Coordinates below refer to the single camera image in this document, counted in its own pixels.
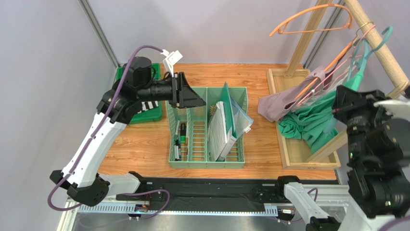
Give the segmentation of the black white striped tank top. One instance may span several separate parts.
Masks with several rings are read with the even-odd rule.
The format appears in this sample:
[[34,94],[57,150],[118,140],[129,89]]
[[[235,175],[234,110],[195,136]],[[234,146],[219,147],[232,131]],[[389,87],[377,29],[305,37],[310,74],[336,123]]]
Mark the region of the black white striped tank top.
[[138,114],[147,112],[149,110],[155,109],[159,107],[159,102],[158,101],[149,101],[149,102],[141,102],[141,108],[137,112]]

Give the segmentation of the orange clothes hanger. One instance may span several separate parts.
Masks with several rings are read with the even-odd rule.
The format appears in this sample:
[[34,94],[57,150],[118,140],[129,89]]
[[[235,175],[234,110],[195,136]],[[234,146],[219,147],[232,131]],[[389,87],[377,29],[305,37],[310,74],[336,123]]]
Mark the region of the orange clothes hanger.
[[[340,27],[330,27],[328,29],[319,29],[319,24],[324,16],[324,13],[328,10],[328,8],[334,8],[338,10],[342,10],[343,12],[347,13],[347,19],[345,20],[344,24]],[[310,17],[308,23],[306,24],[304,30],[299,31],[287,31],[288,25],[296,20],[297,18],[310,13]],[[340,30],[340,29],[351,29],[353,24],[353,15],[351,11],[344,5],[341,4],[333,4],[327,3],[322,5],[315,5],[313,7],[307,8],[302,10],[287,19],[280,22],[269,34],[269,37],[273,37],[275,34],[280,35],[287,35],[287,34],[304,34],[304,33],[315,33],[315,32],[324,32],[324,31],[333,31],[333,30]]]

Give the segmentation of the green tank top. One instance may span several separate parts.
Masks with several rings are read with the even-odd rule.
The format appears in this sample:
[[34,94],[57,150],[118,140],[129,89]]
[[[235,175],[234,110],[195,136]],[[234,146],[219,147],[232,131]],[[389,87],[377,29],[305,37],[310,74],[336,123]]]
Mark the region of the green tank top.
[[288,139],[304,140],[314,154],[332,140],[338,131],[334,126],[332,105],[335,91],[320,97],[310,106],[286,114],[278,123],[279,132]]

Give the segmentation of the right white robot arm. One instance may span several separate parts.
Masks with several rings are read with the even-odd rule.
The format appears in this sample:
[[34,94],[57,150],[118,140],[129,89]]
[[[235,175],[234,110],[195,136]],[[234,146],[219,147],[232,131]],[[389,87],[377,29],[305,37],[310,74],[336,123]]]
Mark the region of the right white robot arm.
[[386,231],[408,221],[410,101],[380,90],[357,92],[338,86],[332,106],[346,125],[349,202],[343,221],[324,212],[296,176],[279,177],[276,196],[289,201],[308,231]]

